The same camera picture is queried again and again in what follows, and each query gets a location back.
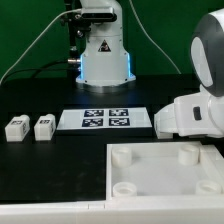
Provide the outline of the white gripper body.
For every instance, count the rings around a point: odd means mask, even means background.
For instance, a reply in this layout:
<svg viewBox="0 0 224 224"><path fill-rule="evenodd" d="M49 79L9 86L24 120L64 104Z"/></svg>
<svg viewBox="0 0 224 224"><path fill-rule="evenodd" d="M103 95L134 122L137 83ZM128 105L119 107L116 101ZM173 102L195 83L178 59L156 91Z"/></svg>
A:
<svg viewBox="0 0 224 224"><path fill-rule="evenodd" d="M154 128L179 136L224 137L224 96L209 93L180 96L154 115Z"/></svg>

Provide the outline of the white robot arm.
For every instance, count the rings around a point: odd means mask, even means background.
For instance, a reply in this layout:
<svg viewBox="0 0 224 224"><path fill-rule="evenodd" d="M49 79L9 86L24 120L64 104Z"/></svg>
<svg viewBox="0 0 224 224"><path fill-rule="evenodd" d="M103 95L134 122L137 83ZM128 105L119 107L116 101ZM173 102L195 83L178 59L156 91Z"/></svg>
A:
<svg viewBox="0 0 224 224"><path fill-rule="evenodd" d="M80 0L80 18L89 23L81 54L81 87L96 90L121 87L135 80L123 47L122 9L116 0ZM190 47L200 91L179 96L154 115L159 138L206 135L224 137L224 8L198 23Z"/></svg>

